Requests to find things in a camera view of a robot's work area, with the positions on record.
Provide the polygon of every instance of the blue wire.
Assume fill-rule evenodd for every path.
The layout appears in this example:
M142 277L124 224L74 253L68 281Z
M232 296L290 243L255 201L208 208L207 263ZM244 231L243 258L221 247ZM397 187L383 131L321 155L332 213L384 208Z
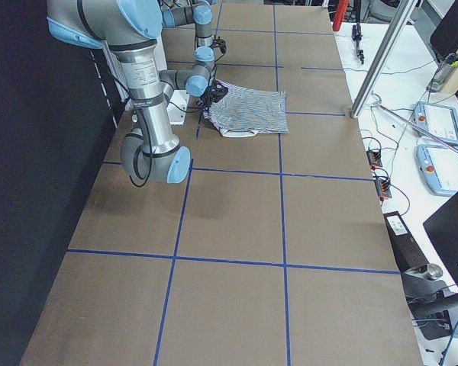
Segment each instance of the blue wire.
M453 331L451 332L450 340L448 341L448 345L444 349L443 357L440 359L439 366L443 366L444 365L444 360L446 359L446 355L448 354L448 351L450 350L451 342L453 341L453 337L455 336L457 328L458 328L458 321L456 322L456 324L455 324L455 326L453 328Z

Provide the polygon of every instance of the table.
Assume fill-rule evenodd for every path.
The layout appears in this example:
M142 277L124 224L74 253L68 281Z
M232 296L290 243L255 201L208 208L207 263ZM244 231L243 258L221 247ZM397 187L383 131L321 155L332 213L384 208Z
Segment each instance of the table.
M285 90L290 134L190 114L188 178L136 189L122 124L23 365L420 365L327 10L222 3L214 26L218 77ZM190 27L163 41L190 67Z
M373 61L373 57L379 48L380 42L386 32L387 25L384 24L362 24L363 41L361 47L365 53L365 64L361 65L359 60L354 56L354 42L351 39L352 24L343 24L339 32L336 33L336 41L340 51L343 68L346 72L347 83L352 98L355 98L366 73L356 70L368 70ZM377 82L374 92L382 98L382 105L389 109L394 108L414 108L417 101L423 97L427 100L428 94L424 94L425 86L431 80L436 71L436 63L432 63L432 56L429 54L426 46L422 42L418 33L413 26L406 26L400 36L395 49L392 51L389 60L383 72L404 72L415 67L421 67L404 74L382 75ZM431 102L442 101L441 104L456 108L458 112L458 100L453 96L437 93L431 95ZM375 109L379 131L394 140L398 140L403 131L403 124L394 117L390 117L385 112ZM411 116L411 111L397 111L404 118ZM383 147L395 148L395 143L390 139L377 133L376 125L370 108L367 108L359 118L362 135L377 138ZM365 140L365 146L369 145L369 140ZM409 127L402 140L393 163L392 183L402 189L411 200L411 206L406 215L403 216L405 223L416 239L421 250L431 263L436 263L444 269L443 262L437 255L431 241L427 237L422 223L435 212L448 197L432 195L425 186L418 168L418 162L415 158L415 147L419 143L425 143L425 138L420 138ZM392 170L394 152L385 150L382 156L384 168L388 172ZM392 188L393 198L384 202L382 206L383 213L397 210L403 213L408 206L406 199ZM453 284L454 281L450 274L445 271L442 278L447 284ZM439 361L439 354L444 350L447 339L438 339L435 341L426 340L421 332L416 329L421 346L421 354L424 364L434 364ZM435 350L435 353L426 352L425 349ZM458 339L455 339L453 346L447 358L446 365L458 364Z

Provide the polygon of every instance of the red cylinder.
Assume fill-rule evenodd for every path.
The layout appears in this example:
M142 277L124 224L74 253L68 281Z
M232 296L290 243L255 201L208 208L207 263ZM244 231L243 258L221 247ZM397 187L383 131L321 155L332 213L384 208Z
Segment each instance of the red cylinder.
M341 28L341 23L343 23L344 15L346 14L346 9L350 0L340 0L339 5L337 6L336 15L334 16L333 22L333 31L337 32Z

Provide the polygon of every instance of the chair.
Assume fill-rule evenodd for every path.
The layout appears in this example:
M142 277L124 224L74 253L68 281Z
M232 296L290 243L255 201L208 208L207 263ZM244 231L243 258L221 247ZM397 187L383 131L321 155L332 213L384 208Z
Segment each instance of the chair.
M368 21L369 18L374 18L378 21L384 21L390 23L394 18L397 8L393 5L397 5L399 0L370 0L369 6L366 9L364 21ZM414 10L412 11L409 23L414 23L419 17L419 9L422 6L423 0L419 0Z

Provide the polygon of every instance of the white table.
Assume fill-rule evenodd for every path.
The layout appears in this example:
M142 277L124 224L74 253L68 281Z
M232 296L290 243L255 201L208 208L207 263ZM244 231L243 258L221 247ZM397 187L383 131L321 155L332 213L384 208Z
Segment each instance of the white table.
M340 31L335 33L335 37L343 68L346 73L350 94L354 99L366 76L366 72L355 70L369 69L388 26L385 24L362 24L363 39L360 46L365 55L364 65L361 65L360 61L355 56L355 43L351 38L352 26L353 24L351 23L343 23ZM423 66L431 61L433 61L433 57L423 44L417 31L413 26L406 26L382 72L404 72L415 67ZM431 80L436 68L436 63L432 62L420 69L407 73L381 75L374 88L374 92L381 97L382 105L389 109L412 109L421 96L423 101L427 100L428 94L424 94L425 86ZM430 102L434 103L441 101L447 97L448 95L441 93L431 94ZM441 104L455 107L458 113L458 100L454 96L442 101ZM404 124L394 117L391 117L386 112L378 110L378 108L373 108L373 111L376 116L379 131L397 141L404 130ZM396 113L405 118L409 118L412 112L397 111ZM373 137L381 142L382 147L396 147L394 142L377 132L370 108L367 108L360 115L359 123L360 129L363 129L363 137L370 136L371 133ZM422 226L422 223L448 199L448 197L432 195L426 187L424 179L421 177L421 171L419 170L418 161L415 155L415 147L419 143L428 142L430 142L430 140L420 138L410 127L408 127L400 141L395 161L393 162L393 171L393 150L386 149L382 151L382 163L384 169L388 173L392 172L393 185L402 189L411 201L410 209L403 216L403 219L412 235L418 242L429 262L436 263L444 268L443 262L431 245L431 241L427 237L424 227ZM369 143L370 139L364 140L365 147L367 147ZM377 143L372 142L371 148L375 147L377 147ZM383 203L382 211L383 213L387 213L397 210L399 213L403 213L407 206L407 200L403 195L392 188L392 199ZM445 275L442 279L447 284L454 283L447 271L445 271ZM451 287L451 290L458 291L456 287ZM420 329L416 329L416 336L418 337L424 364L437 364L440 359L440 353L444 350L448 339L444 338L428 341L423 337ZM426 352L426 349L434 350L434 352ZM454 339L445 365L458 365L458 339Z

